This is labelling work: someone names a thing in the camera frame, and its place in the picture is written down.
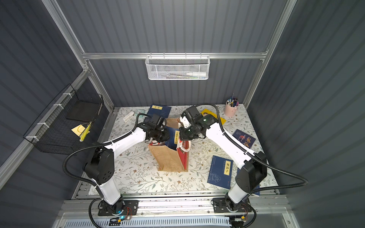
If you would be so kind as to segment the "jute canvas Christmas bag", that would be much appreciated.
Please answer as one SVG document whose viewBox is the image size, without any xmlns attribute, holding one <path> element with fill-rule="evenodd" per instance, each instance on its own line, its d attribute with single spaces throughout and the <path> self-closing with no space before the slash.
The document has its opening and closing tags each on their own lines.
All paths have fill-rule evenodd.
<svg viewBox="0 0 365 228">
<path fill-rule="evenodd" d="M 178 119 L 167 119 L 167 127 L 179 128 L 179 126 Z M 159 165 L 158 170 L 163 172 L 187 172 L 191 148 L 191 141 L 182 141 L 181 139 L 176 151 L 168 148 L 165 142 L 155 142 L 148 145 L 148 149 Z"/>
</svg>

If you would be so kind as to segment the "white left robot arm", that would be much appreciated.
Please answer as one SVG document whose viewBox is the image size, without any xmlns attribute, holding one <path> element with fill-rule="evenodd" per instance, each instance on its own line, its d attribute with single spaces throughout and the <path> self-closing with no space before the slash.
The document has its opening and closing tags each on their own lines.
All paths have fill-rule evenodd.
<svg viewBox="0 0 365 228">
<path fill-rule="evenodd" d="M 104 145 L 98 145 L 83 168 L 113 215 L 121 215 L 125 210 L 123 196 L 118 190 L 114 178 L 115 159 L 138 143 L 149 140 L 162 143 L 170 138 L 165 118 L 156 114 L 153 116 L 145 114 L 144 116 L 150 120 L 146 123 L 137 122 L 128 133 L 110 140 Z"/>
</svg>

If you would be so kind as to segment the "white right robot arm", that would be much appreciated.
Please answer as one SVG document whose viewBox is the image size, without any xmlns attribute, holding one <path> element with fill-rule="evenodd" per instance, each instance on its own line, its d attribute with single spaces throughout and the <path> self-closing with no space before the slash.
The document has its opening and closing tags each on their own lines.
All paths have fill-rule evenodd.
<svg viewBox="0 0 365 228">
<path fill-rule="evenodd" d="M 239 172 L 235 185 L 225 196 L 225 205 L 229 211 L 236 211 L 267 177 L 267 158 L 263 152 L 254 152 L 227 132 L 221 123 L 218 107 L 212 106 L 217 111 L 216 117 L 211 114 L 204 116 L 195 105 L 182 112 L 179 118 L 180 139 L 191 141 L 202 135 L 229 155 Z"/>
</svg>

